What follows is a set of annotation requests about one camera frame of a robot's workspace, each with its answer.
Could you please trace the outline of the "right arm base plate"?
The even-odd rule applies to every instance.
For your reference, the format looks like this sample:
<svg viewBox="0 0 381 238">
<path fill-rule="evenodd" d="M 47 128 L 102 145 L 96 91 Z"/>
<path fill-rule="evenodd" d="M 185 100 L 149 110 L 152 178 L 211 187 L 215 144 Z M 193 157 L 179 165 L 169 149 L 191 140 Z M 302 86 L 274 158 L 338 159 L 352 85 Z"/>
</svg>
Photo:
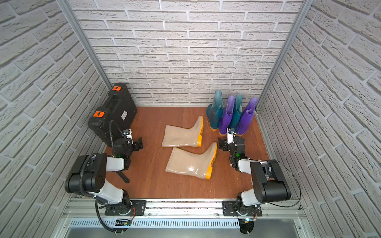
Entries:
<svg viewBox="0 0 381 238">
<path fill-rule="evenodd" d="M 260 205 L 239 205 L 235 200 L 223 200 L 222 211 L 225 217 L 261 217 L 263 215 Z"/>
</svg>

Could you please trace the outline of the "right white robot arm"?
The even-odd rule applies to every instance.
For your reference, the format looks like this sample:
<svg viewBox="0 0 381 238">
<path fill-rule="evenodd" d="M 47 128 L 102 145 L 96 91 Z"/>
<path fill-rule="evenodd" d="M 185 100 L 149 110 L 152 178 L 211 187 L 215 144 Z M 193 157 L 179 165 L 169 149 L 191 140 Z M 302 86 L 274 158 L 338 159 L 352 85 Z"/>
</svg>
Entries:
<svg viewBox="0 0 381 238">
<path fill-rule="evenodd" d="M 289 200 L 291 191 L 276 160 L 256 161 L 246 156 L 245 139 L 218 139 L 218 148 L 230 153 L 231 167 L 252 177 L 253 188 L 240 192 L 233 205 L 238 216 L 256 215 L 263 203 Z"/>
</svg>

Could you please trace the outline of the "teal rain boot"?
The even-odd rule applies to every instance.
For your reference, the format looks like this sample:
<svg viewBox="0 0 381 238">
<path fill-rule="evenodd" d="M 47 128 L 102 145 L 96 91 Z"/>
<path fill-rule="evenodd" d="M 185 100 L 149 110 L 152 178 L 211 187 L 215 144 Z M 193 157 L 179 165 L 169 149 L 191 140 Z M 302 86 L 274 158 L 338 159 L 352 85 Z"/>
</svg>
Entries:
<svg viewBox="0 0 381 238">
<path fill-rule="evenodd" d="M 216 131 L 219 127 L 219 121 L 223 115 L 224 102 L 222 97 L 222 92 L 216 90 L 214 93 L 214 100 L 212 104 L 207 106 L 206 115 L 213 131 Z"/>
<path fill-rule="evenodd" d="M 229 125 L 230 128 L 236 128 L 241 118 L 241 115 L 243 112 L 242 102 L 243 102 L 243 95 L 237 94 L 237 96 L 235 97 L 235 102 L 234 102 L 233 117 Z"/>
</svg>

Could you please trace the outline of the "beige rain boot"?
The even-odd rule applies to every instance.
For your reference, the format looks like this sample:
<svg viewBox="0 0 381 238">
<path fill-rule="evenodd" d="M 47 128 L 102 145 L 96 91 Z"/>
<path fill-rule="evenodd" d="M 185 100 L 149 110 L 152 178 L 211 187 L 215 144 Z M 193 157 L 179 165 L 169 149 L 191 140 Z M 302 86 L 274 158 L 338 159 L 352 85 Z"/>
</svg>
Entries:
<svg viewBox="0 0 381 238">
<path fill-rule="evenodd" d="M 203 133 L 203 116 L 199 116 L 192 128 L 186 129 L 166 125 L 162 147 L 201 147 Z"/>
<path fill-rule="evenodd" d="M 202 154 L 191 153 L 175 147 L 172 150 L 165 171 L 209 180 L 211 179 L 212 165 L 215 161 L 217 150 L 217 142 L 213 142 Z"/>
</svg>

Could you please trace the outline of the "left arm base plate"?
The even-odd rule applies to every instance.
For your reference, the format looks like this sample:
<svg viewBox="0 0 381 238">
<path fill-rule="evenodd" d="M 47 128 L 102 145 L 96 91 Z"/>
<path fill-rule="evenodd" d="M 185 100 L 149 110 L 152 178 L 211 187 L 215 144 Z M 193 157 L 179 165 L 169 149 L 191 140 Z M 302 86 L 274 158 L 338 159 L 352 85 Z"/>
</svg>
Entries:
<svg viewBox="0 0 381 238">
<path fill-rule="evenodd" d="M 106 205 L 106 216 L 143 216 L 147 200 L 130 200 L 130 203 Z"/>
</svg>

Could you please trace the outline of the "purple rain boot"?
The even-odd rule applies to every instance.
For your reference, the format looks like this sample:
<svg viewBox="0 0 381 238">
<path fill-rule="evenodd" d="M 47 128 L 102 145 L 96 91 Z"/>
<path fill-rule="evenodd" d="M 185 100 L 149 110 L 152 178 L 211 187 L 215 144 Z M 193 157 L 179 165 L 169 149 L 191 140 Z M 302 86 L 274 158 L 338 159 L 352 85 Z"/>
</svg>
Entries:
<svg viewBox="0 0 381 238">
<path fill-rule="evenodd" d="M 235 97 L 229 96 L 225 110 L 219 122 L 219 134 L 226 135 L 227 128 L 230 125 L 234 114 Z"/>
<path fill-rule="evenodd" d="M 237 124 L 237 127 L 236 127 L 236 134 L 237 135 L 243 135 L 248 130 L 248 128 L 249 128 L 249 126 L 253 120 L 253 117 L 255 115 L 258 102 L 259 102 L 258 98 L 253 97 L 250 99 L 248 105 L 245 107 L 245 109 L 241 115 L 241 118 Z"/>
</svg>

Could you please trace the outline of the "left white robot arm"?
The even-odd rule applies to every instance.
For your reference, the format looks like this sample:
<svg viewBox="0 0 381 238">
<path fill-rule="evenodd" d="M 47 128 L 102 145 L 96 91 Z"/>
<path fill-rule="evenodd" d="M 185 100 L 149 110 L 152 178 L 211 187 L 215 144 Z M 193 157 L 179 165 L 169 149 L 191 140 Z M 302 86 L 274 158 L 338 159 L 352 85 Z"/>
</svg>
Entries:
<svg viewBox="0 0 381 238">
<path fill-rule="evenodd" d="M 134 142 L 121 138 L 113 142 L 114 156 L 106 153 L 79 156 L 65 181 L 65 191 L 95 199 L 106 208 L 106 215 L 134 215 L 136 210 L 128 193 L 109 183 L 106 173 L 116 172 L 129 183 L 123 171 L 129 169 L 132 153 L 142 148 L 141 137 Z"/>
</svg>

